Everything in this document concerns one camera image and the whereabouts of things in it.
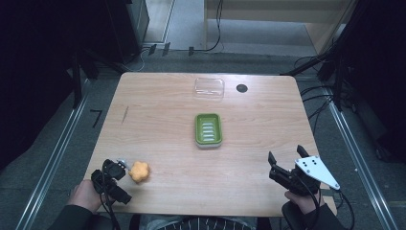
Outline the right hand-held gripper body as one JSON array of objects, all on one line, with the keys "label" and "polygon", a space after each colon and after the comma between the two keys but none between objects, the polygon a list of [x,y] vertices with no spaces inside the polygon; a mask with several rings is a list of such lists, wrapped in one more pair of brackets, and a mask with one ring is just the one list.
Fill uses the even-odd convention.
[{"label": "right hand-held gripper body", "polygon": [[295,168],[285,170],[276,165],[271,167],[269,177],[285,189],[298,196],[317,194],[321,184],[339,191],[339,183],[318,155],[295,160]]}]

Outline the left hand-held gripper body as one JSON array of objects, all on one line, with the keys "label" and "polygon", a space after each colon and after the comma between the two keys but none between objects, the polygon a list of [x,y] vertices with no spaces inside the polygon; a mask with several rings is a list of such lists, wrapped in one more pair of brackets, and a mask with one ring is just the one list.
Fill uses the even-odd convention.
[{"label": "left hand-held gripper body", "polygon": [[110,159],[106,159],[100,170],[95,170],[91,174],[91,180],[98,194],[106,194],[118,202],[127,204],[132,196],[118,186],[117,179],[110,176],[108,169],[113,164],[118,164]]}]

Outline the person's left hand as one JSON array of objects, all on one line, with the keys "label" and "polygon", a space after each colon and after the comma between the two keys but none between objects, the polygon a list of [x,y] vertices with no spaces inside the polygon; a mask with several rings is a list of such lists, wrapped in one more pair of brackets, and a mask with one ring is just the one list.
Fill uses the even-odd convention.
[{"label": "person's left hand", "polygon": [[82,180],[70,193],[67,204],[82,207],[96,213],[105,202],[105,195],[100,195],[89,179]]}]

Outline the person's right hand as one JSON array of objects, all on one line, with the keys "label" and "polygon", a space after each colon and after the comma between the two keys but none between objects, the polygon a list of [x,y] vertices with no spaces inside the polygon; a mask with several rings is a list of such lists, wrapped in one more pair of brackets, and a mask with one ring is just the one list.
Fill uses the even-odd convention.
[{"label": "person's right hand", "polygon": [[287,199],[289,199],[291,202],[296,204],[304,215],[307,215],[307,214],[315,211],[316,206],[323,206],[325,204],[325,202],[321,196],[316,199],[316,202],[314,202],[311,195],[300,196],[300,195],[295,195],[295,194],[291,193],[290,191],[286,191],[284,193],[284,196]]}]

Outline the green soap dish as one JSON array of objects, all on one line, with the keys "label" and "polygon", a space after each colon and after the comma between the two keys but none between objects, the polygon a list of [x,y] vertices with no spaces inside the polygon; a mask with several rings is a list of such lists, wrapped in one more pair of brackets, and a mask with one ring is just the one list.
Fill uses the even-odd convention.
[{"label": "green soap dish", "polygon": [[222,144],[220,116],[215,113],[201,113],[194,118],[195,143],[202,149],[218,148]]}]

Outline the person's striped clothing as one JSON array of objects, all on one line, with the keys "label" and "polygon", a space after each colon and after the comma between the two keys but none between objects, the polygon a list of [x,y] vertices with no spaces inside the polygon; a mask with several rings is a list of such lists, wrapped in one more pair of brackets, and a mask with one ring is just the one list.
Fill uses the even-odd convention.
[{"label": "person's striped clothing", "polygon": [[136,230],[257,230],[257,218],[141,215]]}]

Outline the black metal stand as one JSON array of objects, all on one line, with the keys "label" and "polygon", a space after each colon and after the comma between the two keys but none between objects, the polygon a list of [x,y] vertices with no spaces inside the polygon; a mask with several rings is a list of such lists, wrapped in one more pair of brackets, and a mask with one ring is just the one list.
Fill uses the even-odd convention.
[{"label": "black metal stand", "polygon": [[88,79],[96,79],[99,75],[99,70],[94,63],[95,58],[93,55],[94,53],[91,50],[76,50],[71,55],[72,79],[74,84],[73,108],[77,108],[82,99],[80,72],[83,71]]},{"label": "black metal stand", "polygon": [[357,20],[351,20],[345,26],[337,40],[334,41],[325,52],[311,58],[293,70],[282,73],[282,76],[295,77],[310,67],[321,63],[322,67],[317,72],[317,78],[320,81],[327,81],[332,75],[335,75],[332,100],[337,109],[341,111],[341,93],[344,80],[344,53],[345,48],[349,45],[350,40],[356,32],[357,24]]}]

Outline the clear plastic soap dish lid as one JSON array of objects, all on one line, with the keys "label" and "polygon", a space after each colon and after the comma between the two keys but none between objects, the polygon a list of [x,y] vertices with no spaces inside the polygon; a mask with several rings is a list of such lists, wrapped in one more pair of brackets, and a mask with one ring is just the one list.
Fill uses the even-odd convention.
[{"label": "clear plastic soap dish lid", "polygon": [[193,94],[197,98],[222,99],[225,83],[222,79],[197,78]]}]

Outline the light wooden furniture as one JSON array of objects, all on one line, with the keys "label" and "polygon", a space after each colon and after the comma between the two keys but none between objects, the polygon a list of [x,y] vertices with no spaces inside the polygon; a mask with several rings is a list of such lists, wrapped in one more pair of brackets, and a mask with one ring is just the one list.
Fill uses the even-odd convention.
[{"label": "light wooden furniture", "polygon": [[358,0],[223,0],[222,17],[231,20],[305,23],[317,54],[333,43]]}]

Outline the black cabinet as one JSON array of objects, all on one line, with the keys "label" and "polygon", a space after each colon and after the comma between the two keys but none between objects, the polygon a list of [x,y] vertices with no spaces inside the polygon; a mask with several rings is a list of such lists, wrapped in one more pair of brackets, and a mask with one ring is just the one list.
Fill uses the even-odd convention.
[{"label": "black cabinet", "polygon": [[141,54],[149,24],[146,0],[106,0],[118,45],[114,59],[124,63]]}]

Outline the metal floor rail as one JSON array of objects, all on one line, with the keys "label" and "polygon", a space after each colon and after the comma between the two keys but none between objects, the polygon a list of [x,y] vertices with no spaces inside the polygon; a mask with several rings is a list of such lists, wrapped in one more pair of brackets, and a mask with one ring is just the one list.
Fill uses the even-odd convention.
[{"label": "metal floor rail", "polygon": [[328,107],[344,139],[352,162],[355,166],[355,169],[357,169],[357,173],[360,176],[362,184],[367,192],[369,200],[383,230],[399,230],[395,218],[388,205],[388,202],[383,196],[366,160],[364,159],[363,152],[359,148],[350,130],[344,113],[341,112],[334,103],[331,103]]},{"label": "metal floor rail", "polygon": [[68,121],[64,126],[59,138],[56,142],[54,150],[40,176],[34,191],[32,192],[30,199],[24,209],[24,212],[15,227],[15,230],[31,230],[37,213],[43,203],[46,194],[49,191],[51,183],[56,175],[62,157],[70,143],[72,135],[79,122],[80,116],[87,103],[88,94],[92,86],[92,81],[85,80],[81,88],[82,98],[79,100],[79,104],[72,110],[69,115]]}]

